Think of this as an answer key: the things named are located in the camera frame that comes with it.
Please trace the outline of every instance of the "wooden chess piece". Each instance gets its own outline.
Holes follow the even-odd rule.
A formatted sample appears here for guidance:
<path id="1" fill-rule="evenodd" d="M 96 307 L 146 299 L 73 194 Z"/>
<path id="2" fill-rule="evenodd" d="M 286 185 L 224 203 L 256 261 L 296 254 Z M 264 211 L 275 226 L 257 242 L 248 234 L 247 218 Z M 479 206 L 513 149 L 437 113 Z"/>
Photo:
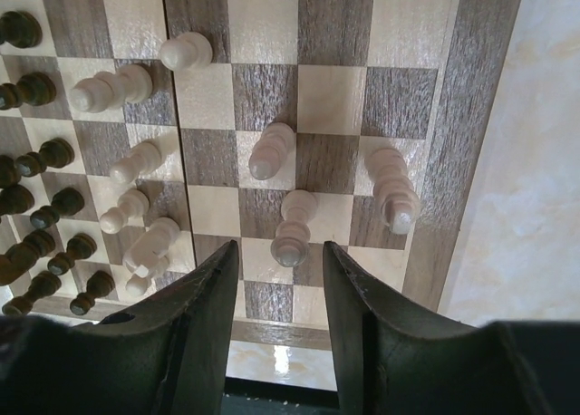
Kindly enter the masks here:
<path id="1" fill-rule="evenodd" d="M 65 139 L 52 139 L 43 143 L 38 152 L 28 152 L 18 157 L 14 164 L 23 177 L 33 177 L 46 168 L 61 169 L 74 161 L 74 150 Z"/>
<path id="2" fill-rule="evenodd" d="M 84 208 L 84 198 L 74 188 L 63 188 L 53 197 L 51 205 L 40 207 L 30 215 L 30 223 L 36 229 L 46 229 L 63 216 L 73 216 Z"/>
<path id="3" fill-rule="evenodd" d="M 37 300 L 53 295 L 61 284 L 58 277 L 44 270 L 33 278 L 28 291 L 5 304 L 2 312 L 4 315 L 27 315 L 33 310 Z"/>
<path id="4" fill-rule="evenodd" d="M 25 236 L 21 243 L 12 245 L 4 255 L 0 255 L 0 286 L 10 285 L 55 247 L 54 239 L 40 229 Z"/>
<path id="5" fill-rule="evenodd" d="M 32 48 L 42 39 L 40 24 L 28 12 L 6 12 L 0 16 L 0 45 L 8 42 L 16 48 Z"/>
<path id="6" fill-rule="evenodd" d="M 0 191 L 0 216 L 22 214 L 34 206 L 34 196 L 28 188 L 14 184 Z"/>
<path id="7" fill-rule="evenodd" d="M 8 188 L 20 182 L 20 172 L 13 159 L 0 155 L 0 188 Z"/>
<path id="8" fill-rule="evenodd" d="M 48 271 L 53 275 L 64 275 L 74 267 L 74 262 L 87 259 L 97 250 L 97 244 L 86 234 L 77 234 L 66 244 L 66 252 L 59 252 L 48 262 Z"/>
<path id="9" fill-rule="evenodd" d="M 30 105 L 45 105 L 56 98 L 56 88 L 48 76 L 41 72 L 28 73 L 16 85 L 0 86 L 0 110 L 20 107 L 24 102 Z"/>
<path id="10" fill-rule="evenodd" d="M 71 301 L 71 312 L 85 315 L 94 307 L 95 299 L 109 295 L 115 287 L 115 281 L 106 272 L 99 270 L 87 281 L 87 291 L 80 293 Z"/>

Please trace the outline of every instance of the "wood grain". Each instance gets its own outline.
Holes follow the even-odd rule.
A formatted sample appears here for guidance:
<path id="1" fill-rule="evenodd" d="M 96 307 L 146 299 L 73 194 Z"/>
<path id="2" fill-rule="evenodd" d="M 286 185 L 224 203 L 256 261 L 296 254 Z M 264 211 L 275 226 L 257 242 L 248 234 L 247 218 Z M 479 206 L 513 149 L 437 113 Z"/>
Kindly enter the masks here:
<path id="1" fill-rule="evenodd" d="M 88 175 L 108 177 L 111 166 L 129 155 L 124 123 L 75 121 L 73 124 Z"/>
<path id="2" fill-rule="evenodd" d="M 437 70 L 368 68 L 363 136 L 425 139 Z"/>
<path id="3" fill-rule="evenodd" d="M 296 188 L 315 193 L 352 194 L 358 146 L 356 136 L 298 134 Z"/>
<path id="4" fill-rule="evenodd" d="M 232 64 L 236 130 L 261 131 L 280 121 L 296 130 L 298 66 Z"/>
<path id="5" fill-rule="evenodd" d="M 214 63 L 230 63 L 227 0 L 165 0 L 169 37 L 185 32 L 206 36 Z"/>
<path id="6" fill-rule="evenodd" d="M 274 238 L 276 228 L 284 220 L 280 213 L 288 192 L 263 188 L 239 190 L 241 234 L 251 238 Z"/>
<path id="7" fill-rule="evenodd" d="M 244 281 L 246 317 L 271 322 L 292 322 L 291 285 Z"/>
<path id="8" fill-rule="evenodd" d="M 298 63 L 364 66 L 372 0 L 299 0 Z"/>
<path id="9" fill-rule="evenodd" d="M 59 57 L 112 58 L 103 0 L 43 0 Z"/>
<path id="10" fill-rule="evenodd" d="M 460 0 L 402 293 L 437 311 L 520 0 Z"/>
<path id="11" fill-rule="evenodd" d="M 238 186 L 235 131 L 182 129 L 181 144 L 188 185 Z"/>

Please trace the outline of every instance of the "black pawn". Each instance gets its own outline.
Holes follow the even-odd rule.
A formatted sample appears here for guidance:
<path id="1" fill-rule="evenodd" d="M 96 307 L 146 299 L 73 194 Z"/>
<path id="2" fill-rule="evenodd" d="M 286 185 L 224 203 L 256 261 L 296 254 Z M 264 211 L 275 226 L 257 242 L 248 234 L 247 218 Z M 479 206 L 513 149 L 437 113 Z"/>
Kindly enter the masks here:
<path id="1" fill-rule="evenodd" d="M 71 301 L 71 312 L 76 315 L 87 314 L 94 306 L 95 299 L 109 295 L 114 287 L 115 281 L 111 275 L 98 271 L 87 281 L 87 291 Z"/>
<path id="2" fill-rule="evenodd" d="M 0 188 L 7 188 L 18 184 L 20 172 L 16 168 L 14 160 L 7 155 L 0 155 Z"/>
<path id="3" fill-rule="evenodd" d="M 30 105 L 45 105 L 56 98 L 56 88 L 48 76 L 41 72 L 28 73 L 16 85 L 0 86 L 0 110 L 20 107 L 24 102 Z"/>
<path id="4" fill-rule="evenodd" d="M 0 16 L 0 44 L 8 42 L 16 48 L 32 48 L 42 39 L 40 24 L 28 12 L 6 12 Z"/>
<path id="5" fill-rule="evenodd" d="M 30 215 L 30 223 L 36 229 L 46 229 L 63 216 L 74 216 L 84 208 L 84 198 L 74 188 L 63 188 L 54 195 L 51 205 L 40 207 Z"/>
<path id="6" fill-rule="evenodd" d="M 28 152 L 16 159 L 15 165 L 23 177 L 33 177 L 46 168 L 61 169 L 74 161 L 74 150 L 64 139 L 52 139 L 43 143 L 38 152 Z"/>
<path id="7" fill-rule="evenodd" d="M 28 188 L 15 184 L 0 191 L 0 216 L 22 214 L 34 206 L 34 196 Z"/>
<path id="8" fill-rule="evenodd" d="M 14 282 L 55 247 L 54 239 L 42 230 L 36 230 L 25 236 L 21 243 L 12 245 L 4 255 L 0 255 L 0 286 Z"/>
<path id="9" fill-rule="evenodd" d="M 4 315 L 27 315 L 33 310 L 34 302 L 53 295 L 61 287 L 61 280 L 44 270 L 33 278 L 24 295 L 15 297 L 2 307 Z"/>
<path id="10" fill-rule="evenodd" d="M 86 234 L 77 234 L 66 244 L 66 252 L 60 252 L 48 262 L 48 271 L 53 275 L 64 275 L 74 267 L 74 262 L 87 259 L 97 250 L 97 244 Z"/>

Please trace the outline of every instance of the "light square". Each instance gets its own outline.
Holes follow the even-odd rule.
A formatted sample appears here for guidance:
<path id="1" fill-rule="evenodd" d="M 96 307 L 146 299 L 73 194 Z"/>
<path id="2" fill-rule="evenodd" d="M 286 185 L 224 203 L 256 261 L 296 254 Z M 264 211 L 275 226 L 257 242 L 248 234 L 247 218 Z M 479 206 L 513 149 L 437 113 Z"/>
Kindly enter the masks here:
<path id="1" fill-rule="evenodd" d="M 234 130 L 234 88 L 230 64 L 176 72 L 181 128 Z"/>
<path id="2" fill-rule="evenodd" d="M 367 273 L 400 292 L 405 280 L 404 250 L 349 246 L 348 255 Z"/>
<path id="3" fill-rule="evenodd" d="M 359 151 L 356 160 L 356 178 L 354 180 L 354 194 L 357 196 L 372 196 L 373 182 L 369 178 L 369 172 L 364 166 L 364 160 L 380 148 L 396 148 L 405 158 L 409 179 L 415 189 L 418 189 L 422 171 L 425 169 L 423 151 L 425 140 L 390 139 L 387 137 L 361 136 Z"/>
<path id="4" fill-rule="evenodd" d="M 103 0 L 113 56 L 157 59 L 167 40 L 162 0 Z M 131 22 L 138 21 L 138 27 Z"/>
<path id="5" fill-rule="evenodd" d="M 259 180 L 250 173 L 248 162 L 254 145 L 260 140 L 259 131 L 236 131 L 237 172 L 241 188 L 269 188 L 272 190 L 294 190 L 296 183 L 296 147 L 290 152 L 284 165 L 272 178 Z"/>
<path id="6" fill-rule="evenodd" d="M 298 0 L 227 0 L 232 63 L 298 63 Z"/>
<path id="7" fill-rule="evenodd" d="M 80 59 L 59 57 L 58 67 L 63 77 L 64 90 L 67 94 L 74 85 L 85 78 L 91 78 L 97 72 L 115 73 L 115 62 L 112 59 Z M 102 121 L 102 122 L 125 122 L 123 110 L 105 110 L 100 113 L 84 113 L 77 111 L 68 102 L 71 116 L 75 121 Z"/>
<path id="8" fill-rule="evenodd" d="M 314 193 L 314 196 L 318 202 L 318 209 L 308 223 L 310 242 L 334 241 L 339 245 L 348 245 L 353 215 L 353 195 Z"/>
<path id="9" fill-rule="evenodd" d="M 298 66 L 298 132 L 358 136 L 366 69 Z"/>
<path id="10" fill-rule="evenodd" d="M 292 284 L 292 267 L 282 267 L 270 253 L 272 240 L 242 238 L 244 280 L 273 284 Z"/>
<path id="11" fill-rule="evenodd" d="M 188 186 L 194 234 L 240 236 L 237 188 Z"/>
<path id="12" fill-rule="evenodd" d="M 374 0 L 369 66 L 438 68 L 451 0 Z"/>

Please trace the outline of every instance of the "dark square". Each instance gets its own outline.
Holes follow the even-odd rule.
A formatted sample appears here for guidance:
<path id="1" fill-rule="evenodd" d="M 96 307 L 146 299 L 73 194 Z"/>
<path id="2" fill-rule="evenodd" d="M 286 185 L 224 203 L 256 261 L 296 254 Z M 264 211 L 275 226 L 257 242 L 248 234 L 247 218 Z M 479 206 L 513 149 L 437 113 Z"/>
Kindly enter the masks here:
<path id="1" fill-rule="evenodd" d="M 425 139 L 437 70 L 368 68 L 363 136 Z"/>
<path id="2" fill-rule="evenodd" d="M 328 134 L 296 136 L 296 188 L 352 194 L 359 138 Z"/>
<path id="3" fill-rule="evenodd" d="M 299 0 L 298 63 L 364 66 L 372 0 Z"/>
<path id="4" fill-rule="evenodd" d="M 181 130 L 190 186 L 237 187 L 237 143 L 233 130 Z"/>
<path id="5" fill-rule="evenodd" d="M 185 32 L 206 36 L 214 51 L 214 63 L 229 63 L 227 0 L 165 0 L 169 37 Z"/>
<path id="6" fill-rule="evenodd" d="M 296 130 L 298 66 L 232 64 L 236 129 L 261 131 L 280 121 Z"/>
<path id="7" fill-rule="evenodd" d="M 244 281 L 246 316 L 272 322 L 292 322 L 294 290 L 291 285 Z"/>

